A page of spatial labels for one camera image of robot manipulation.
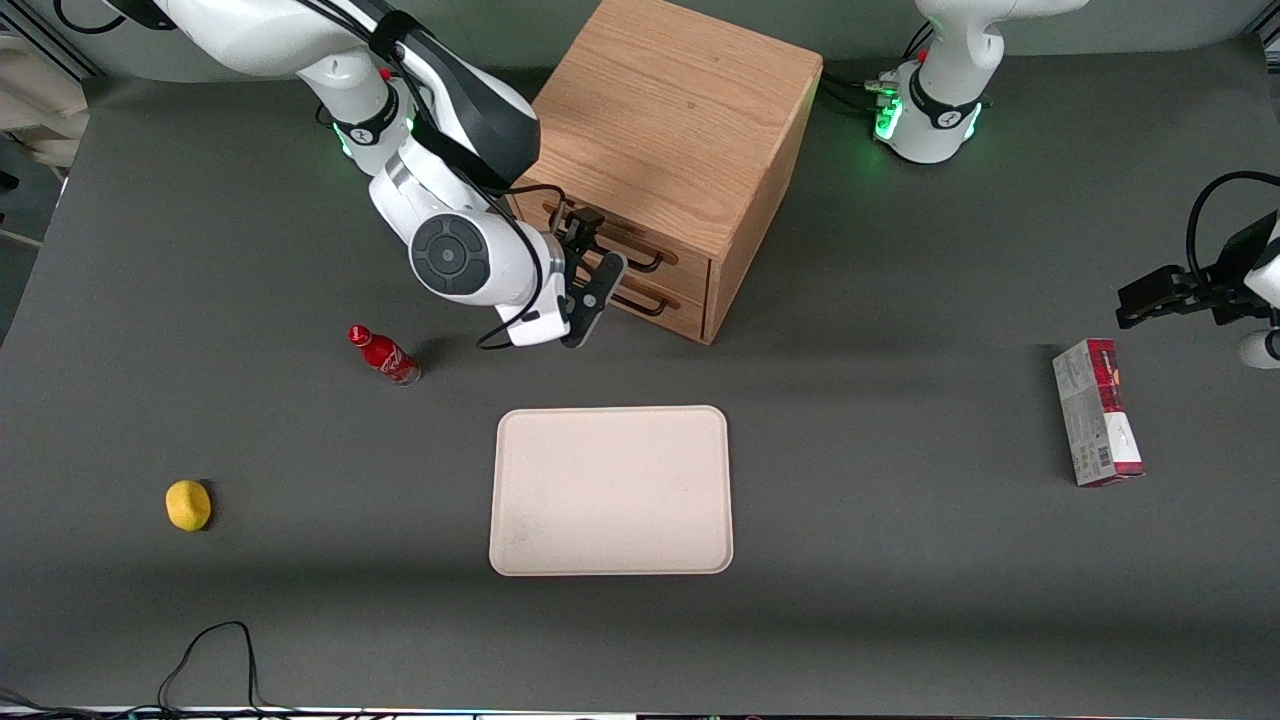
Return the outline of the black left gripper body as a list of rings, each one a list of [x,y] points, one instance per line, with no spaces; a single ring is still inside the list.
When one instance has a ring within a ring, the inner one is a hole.
[[[1277,215],[1268,214],[1230,236],[1216,261],[1203,270],[1204,283],[1197,291],[1193,311],[1210,311],[1216,324],[1244,318],[1274,319],[1274,306],[1245,286],[1245,275],[1267,252],[1274,240]]]

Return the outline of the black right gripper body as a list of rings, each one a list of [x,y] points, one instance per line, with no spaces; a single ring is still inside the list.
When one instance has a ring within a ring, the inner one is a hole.
[[[550,274],[556,287],[556,300],[561,318],[566,323],[585,323],[588,319],[588,306],[585,304],[584,287],[575,284],[580,263],[566,263],[561,249],[561,234],[568,233],[568,224],[562,231],[547,234],[547,245],[550,252]]]

